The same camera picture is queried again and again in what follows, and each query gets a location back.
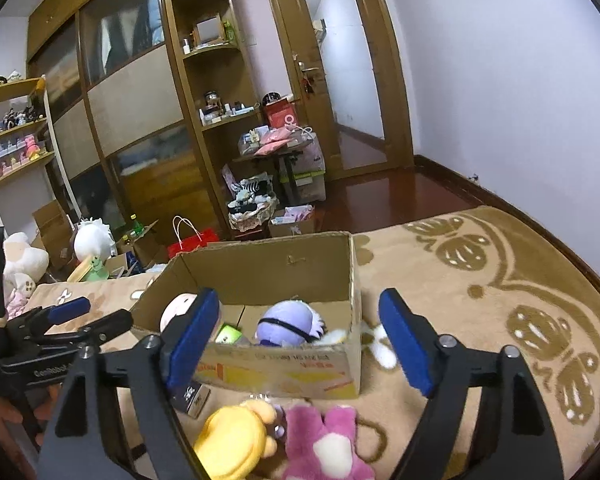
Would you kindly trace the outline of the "black tissue pack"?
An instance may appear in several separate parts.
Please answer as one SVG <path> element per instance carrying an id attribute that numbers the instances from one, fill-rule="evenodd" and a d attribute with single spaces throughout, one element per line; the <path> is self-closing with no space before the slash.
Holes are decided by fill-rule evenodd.
<path id="1" fill-rule="evenodd" d="M 180 413 L 197 419 L 206 405 L 211 390 L 208 386 L 190 380 L 186 385 L 176 387 L 172 393 L 172 405 Z"/>

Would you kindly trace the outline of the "yellow plush toy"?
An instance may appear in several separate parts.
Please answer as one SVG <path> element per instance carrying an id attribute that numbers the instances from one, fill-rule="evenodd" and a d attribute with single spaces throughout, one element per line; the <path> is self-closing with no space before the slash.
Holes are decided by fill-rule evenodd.
<path id="1" fill-rule="evenodd" d="M 245 479 L 278 448 L 278 409 L 261 399 L 227 405 L 204 422 L 193 450 L 210 479 Z"/>

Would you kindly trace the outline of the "pink white plush toy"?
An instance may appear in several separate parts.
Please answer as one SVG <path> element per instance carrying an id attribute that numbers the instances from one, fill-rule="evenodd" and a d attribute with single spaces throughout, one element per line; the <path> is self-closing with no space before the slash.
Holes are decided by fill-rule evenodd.
<path id="1" fill-rule="evenodd" d="M 337 405 L 325 415 L 310 404 L 286 408 L 287 465 L 283 479 L 375 478 L 370 465 L 355 452 L 356 411 Z"/>

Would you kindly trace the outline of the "cream bear plush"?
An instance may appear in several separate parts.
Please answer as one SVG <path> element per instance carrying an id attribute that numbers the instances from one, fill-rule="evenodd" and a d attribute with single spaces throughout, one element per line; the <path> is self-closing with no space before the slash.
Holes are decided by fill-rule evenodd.
<path id="1" fill-rule="evenodd" d="M 50 256 L 44 248 L 29 243 L 26 233 L 17 232 L 3 243 L 5 267 L 3 289 L 7 318 L 15 318 L 26 310 L 36 285 L 44 276 Z"/>

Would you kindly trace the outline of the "green frog toy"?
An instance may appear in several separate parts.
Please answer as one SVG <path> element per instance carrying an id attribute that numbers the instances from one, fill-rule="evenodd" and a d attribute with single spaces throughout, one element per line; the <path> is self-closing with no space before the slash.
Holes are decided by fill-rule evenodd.
<path id="1" fill-rule="evenodd" d="M 82 281 L 96 282 L 108 280 L 109 271 L 99 256 L 91 256 L 91 258 L 84 261 L 84 264 L 85 274 L 83 275 Z"/>

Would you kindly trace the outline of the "white spiky plush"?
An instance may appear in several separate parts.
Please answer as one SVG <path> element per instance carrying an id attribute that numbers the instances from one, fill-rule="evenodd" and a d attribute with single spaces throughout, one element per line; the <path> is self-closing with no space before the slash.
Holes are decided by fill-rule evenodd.
<path id="1" fill-rule="evenodd" d="M 76 228 L 73 250 L 79 262 L 98 257 L 101 262 L 116 256 L 117 246 L 108 224 L 102 219 L 81 220 Z"/>

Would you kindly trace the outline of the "red paper bag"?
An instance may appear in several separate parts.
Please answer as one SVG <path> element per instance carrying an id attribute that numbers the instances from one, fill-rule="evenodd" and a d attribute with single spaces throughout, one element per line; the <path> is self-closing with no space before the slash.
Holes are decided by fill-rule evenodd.
<path id="1" fill-rule="evenodd" d="M 172 219 L 172 229 L 176 236 L 176 242 L 166 248 L 170 259 L 181 252 L 193 252 L 198 248 L 207 247 L 220 241 L 220 237 L 214 229 L 198 230 L 189 218 L 179 214 Z"/>

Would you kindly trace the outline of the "white ladder shelf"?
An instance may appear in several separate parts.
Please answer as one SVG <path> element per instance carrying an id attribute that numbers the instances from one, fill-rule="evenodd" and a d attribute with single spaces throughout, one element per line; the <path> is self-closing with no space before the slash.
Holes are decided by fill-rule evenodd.
<path id="1" fill-rule="evenodd" d="M 50 110 L 50 92 L 44 76 L 0 76 L 0 189 L 42 168 L 48 176 L 56 169 L 60 183 L 46 183 L 48 192 L 63 198 L 79 217 L 80 206 L 70 183 Z M 6 226 L 0 209 L 0 226 Z"/>

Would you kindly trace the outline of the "purple round plush doll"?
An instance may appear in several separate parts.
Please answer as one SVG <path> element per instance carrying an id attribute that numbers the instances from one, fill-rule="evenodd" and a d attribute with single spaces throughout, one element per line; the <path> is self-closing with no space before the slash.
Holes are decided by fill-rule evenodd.
<path id="1" fill-rule="evenodd" d="M 324 336 L 321 315 L 301 300 L 284 300 L 259 318 L 254 338 L 261 346 L 287 348 L 313 344 Z"/>

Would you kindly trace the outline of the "cardboard storage box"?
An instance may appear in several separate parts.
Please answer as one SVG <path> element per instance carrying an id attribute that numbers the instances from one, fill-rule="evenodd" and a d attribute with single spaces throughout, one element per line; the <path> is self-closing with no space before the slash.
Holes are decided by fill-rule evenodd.
<path id="1" fill-rule="evenodd" d="M 215 330 L 198 382 L 249 393 L 349 400 L 361 390 L 361 295 L 353 236 L 216 243 L 177 255 L 131 309 L 135 336 L 172 304 L 213 289 Z"/>

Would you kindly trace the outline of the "basket of plush toys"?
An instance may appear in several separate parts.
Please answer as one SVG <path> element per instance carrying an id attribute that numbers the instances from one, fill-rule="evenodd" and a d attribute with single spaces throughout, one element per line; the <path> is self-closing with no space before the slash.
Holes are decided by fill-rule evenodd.
<path id="1" fill-rule="evenodd" d="M 268 222 L 279 204 L 273 179 L 267 172 L 233 182 L 230 192 L 233 199 L 226 204 L 228 224 L 241 233 Z"/>

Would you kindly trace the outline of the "wooden corner shelf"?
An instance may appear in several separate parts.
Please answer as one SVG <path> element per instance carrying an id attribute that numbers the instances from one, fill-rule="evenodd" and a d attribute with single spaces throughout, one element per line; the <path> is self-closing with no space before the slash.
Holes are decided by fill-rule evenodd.
<path id="1" fill-rule="evenodd" d="M 262 122 L 239 20 L 232 0 L 161 0 L 161 5 L 178 104 L 212 210 L 200 223 L 233 238 L 222 169 L 248 174 L 236 160 L 238 136 Z"/>

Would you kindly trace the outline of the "small cluttered side table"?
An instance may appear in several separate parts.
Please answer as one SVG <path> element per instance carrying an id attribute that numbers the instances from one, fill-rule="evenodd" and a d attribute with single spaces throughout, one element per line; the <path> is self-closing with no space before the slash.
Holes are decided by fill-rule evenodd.
<path id="1" fill-rule="evenodd" d="M 274 172 L 274 188 L 288 205 L 300 205 L 300 186 L 306 179 L 324 177 L 326 162 L 317 134 L 309 126 L 286 125 L 258 133 L 244 134 L 238 142 L 239 155 L 234 162 L 268 160 Z"/>

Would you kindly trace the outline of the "wooden wardrobe cabinet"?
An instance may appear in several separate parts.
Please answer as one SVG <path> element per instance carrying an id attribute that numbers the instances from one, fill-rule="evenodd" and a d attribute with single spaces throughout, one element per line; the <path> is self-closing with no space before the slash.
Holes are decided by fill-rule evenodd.
<path id="1" fill-rule="evenodd" d="M 198 230 L 219 218 L 163 11 L 163 0 L 43 0 L 29 18 L 27 62 L 47 82 L 79 217 L 115 233 L 137 219 L 169 245 L 174 217 Z"/>

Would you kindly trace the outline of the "wooden door with glass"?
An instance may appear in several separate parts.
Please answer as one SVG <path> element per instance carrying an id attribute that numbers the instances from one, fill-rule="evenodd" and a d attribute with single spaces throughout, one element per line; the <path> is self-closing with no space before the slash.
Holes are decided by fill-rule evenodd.
<path id="1" fill-rule="evenodd" d="M 412 166 L 405 81 L 386 0 L 270 0 L 292 92 L 330 180 Z"/>

